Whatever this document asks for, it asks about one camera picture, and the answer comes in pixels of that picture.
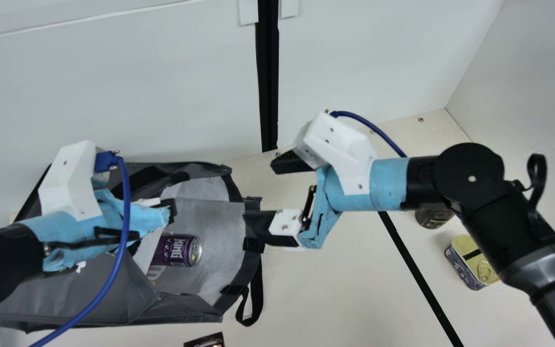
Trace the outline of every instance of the white bracket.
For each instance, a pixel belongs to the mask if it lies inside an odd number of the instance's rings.
[[[258,0],[238,0],[241,26],[258,23]]]
[[[275,236],[289,236],[293,237],[299,246],[297,247],[282,247],[287,251],[304,251],[305,248],[301,245],[299,238],[299,231],[301,231],[301,214],[300,209],[285,209],[276,212],[275,217],[269,226],[269,233]]]
[[[370,171],[378,156],[366,134],[320,112],[301,129],[293,151],[312,169],[330,164],[345,195],[370,193]]]
[[[299,0],[282,0],[280,17],[291,18],[299,15]]]
[[[101,216],[91,184],[94,166],[95,143],[61,147],[38,188],[42,215],[62,211],[78,221]]]

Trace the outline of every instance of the beige surface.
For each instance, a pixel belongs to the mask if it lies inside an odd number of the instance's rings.
[[[383,123],[410,156],[439,154],[467,137],[444,110]],[[372,137],[381,158],[390,148]],[[243,195],[263,196],[263,208],[302,208],[309,173],[275,176],[274,152],[232,160]],[[443,255],[464,233],[453,220],[440,230],[424,229],[413,213],[391,213],[445,313],[465,346],[553,346],[554,342],[525,294],[494,285],[469,290]],[[229,347],[284,346],[450,346],[440,324],[376,213],[345,213],[322,250],[264,254],[265,304],[256,325],[244,328],[231,309],[222,324],[154,325],[68,332],[54,346],[180,347],[184,341],[223,331]],[[44,333],[2,332],[2,346],[24,346]]]

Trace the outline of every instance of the cylindrical canister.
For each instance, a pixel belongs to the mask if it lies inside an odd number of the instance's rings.
[[[163,235],[160,237],[152,265],[185,266],[198,264],[202,245],[197,237],[189,235]]]
[[[414,218],[423,227],[428,229],[438,229],[448,222],[455,213],[451,210],[417,210]]]

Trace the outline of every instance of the black cable strip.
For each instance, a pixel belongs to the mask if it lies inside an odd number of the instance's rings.
[[[451,344],[453,344],[454,347],[463,347],[464,345],[462,344],[458,333],[456,333],[453,329],[453,325],[451,325],[449,318],[447,318],[445,312],[442,310],[442,307],[440,307],[438,300],[436,300],[434,293],[430,289],[429,285],[427,285],[427,282],[425,281],[425,278],[423,278],[423,274],[421,274],[419,267],[417,266],[416,262],[414,262],[414,259],[410,255],[410,252],[408,252],[408,248],[406,248],[406,245],[401,240],[401,237],[399,237],[397,229],[395,228],[395,225],[393,224],[393,221],[389,217],[388,213],[384,211],[379,211],[378,215],[381,216],[383,224],[385,225],[385,228],[387,228],[387,231],[391,236],[395,247],[397,247],[399,254],[401,254],[402,259],[404,259],[404,262],[408,266],[412,277],[414,277],[414,280],[419,285],[421,293],[423,293],[423,296],[425,296],[425,299],[427,299],[427,303],[432,308],[434,314],[436,315],[436,318],[438,319],[438,322],[442,326],[442,329],[445,330],[445,334],[447,334],[447,337],[451,341]]]
[[[278,147],[278,0],[258,0],[256,70],[263,152]]]

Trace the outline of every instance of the can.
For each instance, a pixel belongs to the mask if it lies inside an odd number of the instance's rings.
[[[470,235],[453,239],[445,250],[445,257],[472,290],[480,290],[499,281],[498,275]]]
[[[151,265],[192,267],[198,264],[202,245],[198,237],[189,235],[162,235]]]
[[[455,213],[451,210],[417,210],[414,213],[414,218],[419,222],[423,228],[438,229],[444,226]]]

